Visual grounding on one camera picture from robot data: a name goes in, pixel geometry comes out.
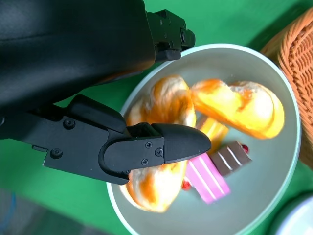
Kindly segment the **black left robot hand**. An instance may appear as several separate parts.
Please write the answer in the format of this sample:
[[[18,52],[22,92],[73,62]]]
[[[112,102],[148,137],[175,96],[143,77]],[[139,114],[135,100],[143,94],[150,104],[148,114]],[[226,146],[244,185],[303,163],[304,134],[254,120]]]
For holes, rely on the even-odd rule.
[[[141,0],[3,0],[0,137],[46,153],[44,166],[124,185],[131,170],[175,163],[211,147],[176,124],[127,126],[80,94],[173,61],[195,45],[185,20]]]

